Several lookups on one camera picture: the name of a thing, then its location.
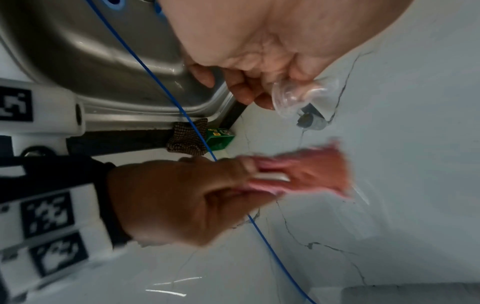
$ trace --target sink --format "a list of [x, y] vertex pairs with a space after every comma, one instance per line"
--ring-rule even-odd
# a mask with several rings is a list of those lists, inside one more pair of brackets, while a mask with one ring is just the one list
[[[104, 1], [95, 4], [192, 119], [218, 125], [235, 101], [220, 71], [212, 69], [213, 89], [190, 75], [153, 0], [126, 0], [121, 10]], [[0, 38], [33, 81], [77, 94], [88, 131], [168, 129], [185, 121], [84, 0], [0, 1]]]

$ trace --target checkered cloth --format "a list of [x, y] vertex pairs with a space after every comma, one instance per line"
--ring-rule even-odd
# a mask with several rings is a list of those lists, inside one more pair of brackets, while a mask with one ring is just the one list
[[[194, 122], [203, 138], [205, 138], [207, 133], [207, 122], [207, 118], [202, 118]], [[183, 122], [174, 123], [173, 136], [166, 143], [166, 150], [193, 156], [202, 156], [207, 153], [207, 148], [190, 123]]]

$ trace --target hand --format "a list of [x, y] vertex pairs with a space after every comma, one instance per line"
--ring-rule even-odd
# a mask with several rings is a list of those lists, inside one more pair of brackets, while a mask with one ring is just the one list
[[235, 98], [272, 109], [272, 84], [310, 81], [393, 23], [412, 0], [159, 0], [185, 63], [207, 87], [223, 69]]
[[121, 226], [134, 240], [203, 246], [277, 197], [238, 192], [257, 172], [250, 158], [203, 157], [115, 168], [108, 192]]

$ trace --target clear plastic container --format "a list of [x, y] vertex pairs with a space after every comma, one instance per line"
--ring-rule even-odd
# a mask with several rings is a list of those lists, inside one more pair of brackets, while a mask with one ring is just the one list
[[330, 95], [339, 88], [336, 78], [320, 78], [300, 82], [284, 79], [273, 84], [271, 98], [275, 111], [282, 117], [291, 119], [301, 116], [301, 109], [313, 100]]

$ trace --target blue wire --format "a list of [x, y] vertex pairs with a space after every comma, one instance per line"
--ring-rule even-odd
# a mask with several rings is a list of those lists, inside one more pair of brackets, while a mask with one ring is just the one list
[[[90, 5], [91, 9], [95, 12], [95, 14], [98, 16], [98, 18], [100, 18], [100, 20], [103, 22], [103, 24], [105, 24], [105, 26], [110, 30], [110, 32], [115, 36], [115, 38], [121, 43], [121, 45], [138, 61], [138, 63], [140, 63], [140, 65], [145, 69], [145, 71], [153, 78], [153, 80], [155, 80], [155, 82], [162, 88], [162, 90], [167, 94], [167, 96], [170, 98], [171, 102], [180, 110], [180, 112], [183, 114], [183, 116], [185, 116], [185, 118], [188, 120], [188, 122], [191, 124], [191, 126], [193, 127], [193, 129], [195, 130], [195, 132], [198, 134], [198, 136], [200, 137], [201, 141], [203, 142], [203, 144], [205, 145], [206, 149], [208, 150], [208, 152], [210, 153], [210, 155], [212, 156], [212, 158], [217, 161], [217, 158], [215, 157], [213, 151], [210, 149], [210, 147], [208, 146], [207, 142], [205, 141], [205, 139], [203, 138], [202, 134], [200, 133], [200, 131], [197, 129], [197, 127], [195, 126], [194, 122], [191, 120], [190, 116], [185, 112], [185, 110], [182, 108], [182, 106], [180, 105], [180, 103], [176, 100], [176, 98], [170, 93], [170, 91], [164, 86], [164, 84], [160, 81], [160, 79], [158, 79], [157, 76], [155, 76], [155, 74], [143, 63], [143, 61], [135, 54], [135, 52], [128, 46], [128, 44], [121, 38], [121, 36], [115, 31], [115, 29], [111, 26], [111, 24], [106, 20], [106, 18], [103, 16], [103, 14], [100, 12], [100, 10], [96, 7], [96, 5], [93, 3], [92, 0], [85, 0], [88, 5]], [[253, 226], [255, 227], [256, 231], [258, 232], [258, 234], [260, 235], [260, 237], [262, 238], [262, 240], [265, 242], [265, 245], [267, 246], [267, 248], [269, 249], [270, 253], [272, 254], [273, 258], [275, 259], [275, 261], [278, 263], [278, 265], [280, 266], [280, 268], [282, 269], [282, 271], [285, 273], [285, 275], [287, 276], [287, 278], [290, 280], [290, 282], [293, 284], [293, 286], [298, 290], [298, 292], [303, 296], [305, 297], [305, 299], [307, 299], [311, 304], [317, 304], [315, 303], [314, 300], [312, 300], [308, 294], [305, 293], [305, 291], [303, 291], [303, 289], [298, 285], [298, 283], [295, 281], [295, 279], [292, 277], [292, 275], [289, 273], [289, 271], [287, 270], [287, 268], [285, 268], [284, 264], [282, 263], [282, 261], [280, 260], [279, 256], [275, 253], [275, 250], [272, 248], [272, 246], [270, 246], [269, 242], [267, 241], [267, 239], [265, 238], [264, 234], [262, 233], [262, 231], [260, 230], [260, 228], [257, 226], [257, 224], [255, 223], [254, 219], [248, 215], [248, 219], [250, 220], [250, 222], [253, 224]]]

